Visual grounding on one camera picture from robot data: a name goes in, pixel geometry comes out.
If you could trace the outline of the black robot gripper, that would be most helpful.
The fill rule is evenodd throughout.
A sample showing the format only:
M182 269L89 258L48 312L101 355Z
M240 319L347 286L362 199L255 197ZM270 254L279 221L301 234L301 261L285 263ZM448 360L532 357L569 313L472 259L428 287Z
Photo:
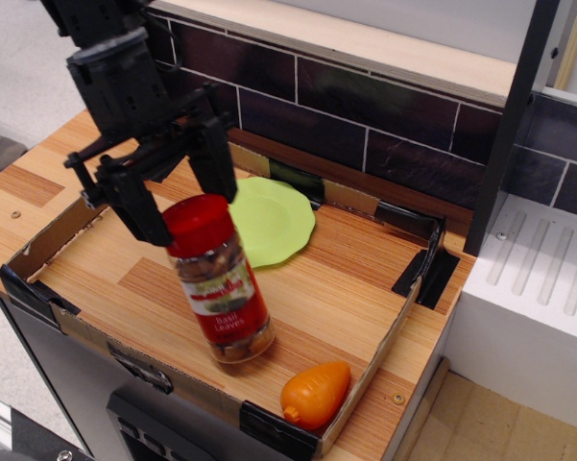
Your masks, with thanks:
M217 104L216 84L174 96L165 69L152 58L148 33L137 27L78 50L67 68L100 136L65 165L96 207L110 205L138 241L172 242L146 181L160 182L188 158L206 194L232 203L237 194L228 145L232 123Z

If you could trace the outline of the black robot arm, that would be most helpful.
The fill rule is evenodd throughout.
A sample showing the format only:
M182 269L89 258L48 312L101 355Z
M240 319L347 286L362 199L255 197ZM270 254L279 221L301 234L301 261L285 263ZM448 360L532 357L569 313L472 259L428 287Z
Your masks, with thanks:
M155 19L146 1L46 1L77 52L68 71L100 135L67 157L91 208L110 206L139 241L167 247L168 231L147 181L161 182L187 159L203 192L233 201L232 123L216 84L174 96L147 44Z

